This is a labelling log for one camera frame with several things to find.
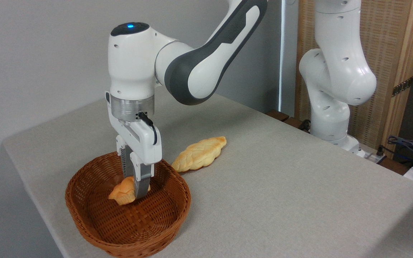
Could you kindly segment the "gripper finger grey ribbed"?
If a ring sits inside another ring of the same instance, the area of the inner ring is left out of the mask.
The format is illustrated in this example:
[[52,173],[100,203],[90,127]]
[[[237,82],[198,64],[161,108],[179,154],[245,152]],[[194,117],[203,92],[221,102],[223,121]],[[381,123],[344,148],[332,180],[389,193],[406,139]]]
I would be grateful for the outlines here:
[[135,152],[129,154],[129,172],[133,177],[134,194],[136,199],[147,195],[151,177],[154,176],[154,164],[146,165]]
[[120,160],[121,160],[124,178],[133,177],[134,168],[133,168],[133,163],[131,162],[131,158],[130,158],[132,149],[124,141],[121,135],[117,135],[116,145],[117,145],[117,154],[119,155]]

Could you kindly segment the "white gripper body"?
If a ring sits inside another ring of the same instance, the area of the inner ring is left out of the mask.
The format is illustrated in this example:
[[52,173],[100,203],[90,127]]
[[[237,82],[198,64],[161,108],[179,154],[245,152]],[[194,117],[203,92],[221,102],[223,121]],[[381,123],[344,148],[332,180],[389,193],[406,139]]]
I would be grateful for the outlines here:
[[154,97],[138,101],[124,100],[106,92],[110,124],[118,135],[146,165],[162,160],[162,140],[159,129],[151,121]]

